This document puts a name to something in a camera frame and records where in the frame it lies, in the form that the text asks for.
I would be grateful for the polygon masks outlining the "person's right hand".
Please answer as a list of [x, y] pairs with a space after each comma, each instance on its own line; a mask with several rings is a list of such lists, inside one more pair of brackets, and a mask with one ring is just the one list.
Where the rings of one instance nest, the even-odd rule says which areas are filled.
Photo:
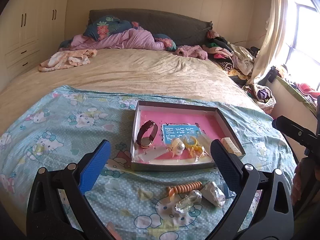
[[301, 169], [302, 169], [302, 163], [298, 163], [296, 169], [295, 169], [295, 175], [293, 177], [293, 185], [291, 189], [291, 202], [292, 205], [295, 206], [296, 202], [298, 202], [302, 195], [302, 182], [301, 182]]

